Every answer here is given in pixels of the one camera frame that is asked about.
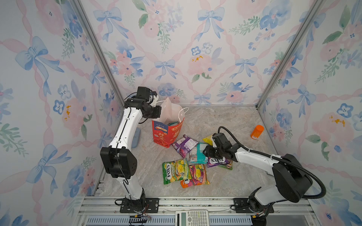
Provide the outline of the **teal snack packet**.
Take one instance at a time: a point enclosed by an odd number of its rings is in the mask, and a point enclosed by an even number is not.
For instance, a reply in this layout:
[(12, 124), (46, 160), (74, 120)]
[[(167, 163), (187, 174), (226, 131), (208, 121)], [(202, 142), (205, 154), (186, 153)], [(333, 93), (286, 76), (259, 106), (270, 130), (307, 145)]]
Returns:
[(179, 122), (175, 121), (175, 122), (169, 123), (167, 126), (175, 126), (175, 125), (178, 125), (178, 124), (179, 124)]
[(189, 164), (206, 164), (208, 158), (203, 154), (203, 151), (208, 146), (205, 143), (198, 143), (189, 153)]

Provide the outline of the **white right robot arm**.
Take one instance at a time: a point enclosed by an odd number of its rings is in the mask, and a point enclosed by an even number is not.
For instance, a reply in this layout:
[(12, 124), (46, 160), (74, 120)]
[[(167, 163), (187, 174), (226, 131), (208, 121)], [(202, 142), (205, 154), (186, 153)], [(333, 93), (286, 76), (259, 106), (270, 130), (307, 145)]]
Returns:
[(292, 155), (270, 155), (238, 144), (232, 146), (206, 146), (203, 154), (216, 160), (232, 160), (257, 167), (274, 177), (268, 187), (260, 187), (248, 197), (244, 206), (254, 213), (262, 212), (276, 202), (299, 202), (312, 186), (311, 177), (301, 170), (300, 163)]

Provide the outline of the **orange pink Fox's candy bag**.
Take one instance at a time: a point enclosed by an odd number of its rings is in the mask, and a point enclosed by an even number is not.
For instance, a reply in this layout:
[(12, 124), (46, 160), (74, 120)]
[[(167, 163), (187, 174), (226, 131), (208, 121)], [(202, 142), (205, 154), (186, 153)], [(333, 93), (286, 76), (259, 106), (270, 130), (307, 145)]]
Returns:
[(190, 165), (189, 173), (190, 173), (190, 178), (188, 178), (187, 180), (182, 180), (180, 182), (182, 188), (210, 184), (210, 182), (207, 179), (206, 167), (204, 164)]

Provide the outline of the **purple Fox's candy bag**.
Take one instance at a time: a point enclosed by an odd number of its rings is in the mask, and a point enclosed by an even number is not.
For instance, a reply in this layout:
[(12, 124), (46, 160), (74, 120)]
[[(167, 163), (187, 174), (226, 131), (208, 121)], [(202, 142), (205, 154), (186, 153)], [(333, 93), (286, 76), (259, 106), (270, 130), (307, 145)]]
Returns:
[(226, 166), (230, 162), (231, 161), (229, 159), (225, 159), (224, 157), (222, 159), (208, 157), (207, 166), (208, 167)]

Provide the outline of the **green Fox's candy bag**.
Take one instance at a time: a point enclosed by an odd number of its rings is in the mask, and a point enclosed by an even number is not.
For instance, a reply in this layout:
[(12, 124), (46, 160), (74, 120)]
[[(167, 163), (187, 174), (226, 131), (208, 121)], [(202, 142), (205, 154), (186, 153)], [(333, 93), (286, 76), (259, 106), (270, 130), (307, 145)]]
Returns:
[(188, 160), (186, 158), (177, 161), (164, 162), (162, 164), (164, 185), (175, 181), (191, 180)]

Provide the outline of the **yellow snack packet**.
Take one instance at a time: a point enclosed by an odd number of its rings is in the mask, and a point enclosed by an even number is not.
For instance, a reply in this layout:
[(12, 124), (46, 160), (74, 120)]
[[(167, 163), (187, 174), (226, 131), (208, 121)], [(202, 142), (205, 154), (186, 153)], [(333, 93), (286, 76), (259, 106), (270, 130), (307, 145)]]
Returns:
[(202, 139), (204, 143), (212, 146), (212, 147), (216, 147), (216, 144), (213, 140), (213, 135), (207, 136), (205, 138)]

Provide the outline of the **purple snack packet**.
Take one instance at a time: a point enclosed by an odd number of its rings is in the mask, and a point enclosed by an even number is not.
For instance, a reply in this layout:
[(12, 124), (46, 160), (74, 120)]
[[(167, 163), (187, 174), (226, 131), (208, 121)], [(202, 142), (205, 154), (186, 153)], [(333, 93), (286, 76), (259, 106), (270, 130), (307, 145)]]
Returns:
[(172, 144), (173, 148), (181, 155), (182, 158), (185, 158), (187, 154), (197, 146), (199, 142), (193, 138), (183, 135), (182, 138), (177, 140)]

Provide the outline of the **green nut snack packet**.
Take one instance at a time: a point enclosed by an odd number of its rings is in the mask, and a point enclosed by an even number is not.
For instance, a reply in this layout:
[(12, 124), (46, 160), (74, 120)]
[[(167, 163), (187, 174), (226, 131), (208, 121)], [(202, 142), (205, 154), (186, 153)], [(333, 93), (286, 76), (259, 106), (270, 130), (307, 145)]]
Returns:
[(223, 169), (233, 170), (233, 161), (232, 160), (226, 160), (224, 163), (221, 163), (218, 166), (223, 168)]

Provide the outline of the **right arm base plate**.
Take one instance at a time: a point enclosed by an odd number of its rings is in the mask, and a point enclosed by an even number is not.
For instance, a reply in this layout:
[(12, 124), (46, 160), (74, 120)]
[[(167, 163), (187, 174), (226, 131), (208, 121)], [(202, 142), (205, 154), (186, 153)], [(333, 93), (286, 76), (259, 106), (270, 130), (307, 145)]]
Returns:
[(274, 213), (274, 208), (269, 205), (261, 205), (255, 199), (249, 198), (234, 198), (233, 205), (231, 209), (237, 213), (253, 213), (253, 214), (262, 214), (269, 211), (269, 213)]

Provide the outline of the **red paper gift bag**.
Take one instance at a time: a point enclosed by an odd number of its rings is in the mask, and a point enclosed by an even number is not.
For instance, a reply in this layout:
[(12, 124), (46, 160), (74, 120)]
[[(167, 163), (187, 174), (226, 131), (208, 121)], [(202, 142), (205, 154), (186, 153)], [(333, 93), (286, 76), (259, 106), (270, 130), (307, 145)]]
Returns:
[[(161, 116), (152, 120), (153, 141), (160, 146), (169, 148), (176, 141), (189, 108), (174, 104), (169, 98), (160, 101), (160, 103), (162, 107)], [(179, 124), (167, 126), (175, 121), (178, 121)]]

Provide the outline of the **orange bottle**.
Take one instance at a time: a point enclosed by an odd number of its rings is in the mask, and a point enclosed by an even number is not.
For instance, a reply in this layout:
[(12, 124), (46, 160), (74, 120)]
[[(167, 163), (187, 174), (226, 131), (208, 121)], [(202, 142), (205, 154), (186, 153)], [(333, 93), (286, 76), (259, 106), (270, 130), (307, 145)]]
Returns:
[(250, 137), (252, 139), (258, 139), (260, 137), (260, 135), (263, 133), (264, 131), (264, 127), (262, 125), (257, 125), (254, 130), (252, 131)]

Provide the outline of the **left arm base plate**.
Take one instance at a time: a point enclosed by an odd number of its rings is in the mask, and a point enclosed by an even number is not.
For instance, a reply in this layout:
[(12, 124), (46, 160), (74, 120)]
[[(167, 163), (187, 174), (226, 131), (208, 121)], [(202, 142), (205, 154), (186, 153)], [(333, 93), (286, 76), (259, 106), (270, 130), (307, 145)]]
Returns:
[(139, 200), (122, 199), (120, 213), (158, 213), (159, 198), (141, 198)]

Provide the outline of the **grey calculator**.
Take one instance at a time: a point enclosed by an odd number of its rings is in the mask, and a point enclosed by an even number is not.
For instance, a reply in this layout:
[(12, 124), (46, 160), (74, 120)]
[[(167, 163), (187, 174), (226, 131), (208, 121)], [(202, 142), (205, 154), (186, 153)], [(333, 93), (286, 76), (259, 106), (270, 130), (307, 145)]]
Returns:
[(188, 210), (175, 212), (175, 226), (209, 226), (207, 210)]

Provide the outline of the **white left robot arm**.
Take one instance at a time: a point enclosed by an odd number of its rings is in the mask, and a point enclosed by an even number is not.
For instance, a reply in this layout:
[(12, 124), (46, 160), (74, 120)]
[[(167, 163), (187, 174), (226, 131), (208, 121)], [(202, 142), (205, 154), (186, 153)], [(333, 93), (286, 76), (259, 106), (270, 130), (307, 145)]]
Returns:
[(137, 159), (132, 153), (132, 142), (141, 119), (160, 117), (161, 107), (156, 105), (157, 101), (156, 93), (149, 98), (134, 96), (127, 99), (115, 137), (100, 151), (106, 173), (123, 185), (128, 200), (141, 200), (144, 193), (135, 176)]

